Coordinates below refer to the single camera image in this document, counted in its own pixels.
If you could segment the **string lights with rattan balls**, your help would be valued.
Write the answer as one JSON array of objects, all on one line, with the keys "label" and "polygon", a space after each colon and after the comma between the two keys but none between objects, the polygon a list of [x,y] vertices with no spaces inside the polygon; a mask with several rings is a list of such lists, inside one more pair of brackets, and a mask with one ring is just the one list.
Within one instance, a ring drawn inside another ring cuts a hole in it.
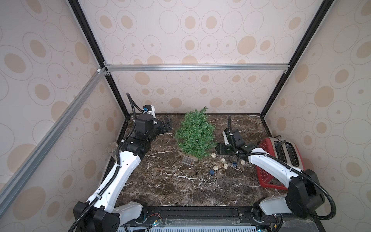
[{"label": "string lights with rattan balls", "polygon": [[[210,157],[212,157],[213,159],[217,159],[217,154],[216,153],[211,153],[210,154]],[[236,171],[237,173],[239,174],[244,174],[243,170],[237,168],[237,164],[238,163],[232,163],[230,161],[227,161],[225,158],[220,158],[218,160],[215,160],[215,162],[213,162],[210,166],[210,169],[207,171],[207,173],[211,176],[214,176],[216,174],[217,171],[219,170],[228,170],[228,169],[232,169],[234,171]]]}]

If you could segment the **small green christmas tree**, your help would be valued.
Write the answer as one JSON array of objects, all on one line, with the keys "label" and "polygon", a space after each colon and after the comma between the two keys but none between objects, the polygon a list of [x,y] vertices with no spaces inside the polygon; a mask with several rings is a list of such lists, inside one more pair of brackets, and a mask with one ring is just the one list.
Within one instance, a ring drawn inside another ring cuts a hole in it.
[{"label": "small green christmas tree", "polygon": [[185,114],[175,137],[180,149],[198,160],[209,156],[209,150],[216,146],[215,125],[208,121],[207,107]]}]

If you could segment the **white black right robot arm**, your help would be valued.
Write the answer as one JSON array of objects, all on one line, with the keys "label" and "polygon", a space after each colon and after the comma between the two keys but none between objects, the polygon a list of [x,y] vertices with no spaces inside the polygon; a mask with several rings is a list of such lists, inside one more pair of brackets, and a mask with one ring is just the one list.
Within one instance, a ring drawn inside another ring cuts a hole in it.
[{"label": "white black right robot arm", "polygon": [[259,167],[281,182],[288,190],[286,195],[265,198],[257,202],[253,213],[259,221],[262,216],[294,214],[306,218],[324,202],[325,196],[318,187],[314,172],[303,171],[284,163],[254,143],[245,142],[238,130],[225,129],[224,142],[216,146],[217,154],[232,155]]}]

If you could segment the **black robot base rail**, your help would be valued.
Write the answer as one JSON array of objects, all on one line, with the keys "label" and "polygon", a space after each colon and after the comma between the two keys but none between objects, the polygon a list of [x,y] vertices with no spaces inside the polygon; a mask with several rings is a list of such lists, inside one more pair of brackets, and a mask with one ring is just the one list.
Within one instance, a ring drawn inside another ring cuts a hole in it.
[{"label": "black robot base rail", "polygon": [[146,219],[131,220],[120,232],[323,232],[315,218],[294,214],[266,215],[253,206],[148,207]]}]

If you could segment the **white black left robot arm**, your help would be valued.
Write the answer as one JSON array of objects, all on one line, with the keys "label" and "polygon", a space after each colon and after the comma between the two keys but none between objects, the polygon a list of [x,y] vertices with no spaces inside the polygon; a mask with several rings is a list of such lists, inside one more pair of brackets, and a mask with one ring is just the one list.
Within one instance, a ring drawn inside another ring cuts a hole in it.
[{"label": "white black left robot arm", "polygon": [[120,207],[115,204],[128,178],[151,149],[151,143],[173,127],[169,118],[159,120],[154,113],[140,114],[133,122],[132,130],[115,151],[117,162],[110,173],[86,202],[75,205],[70,232],[116,232],[123,224],[143,215],[145,203],[131,201]]}]

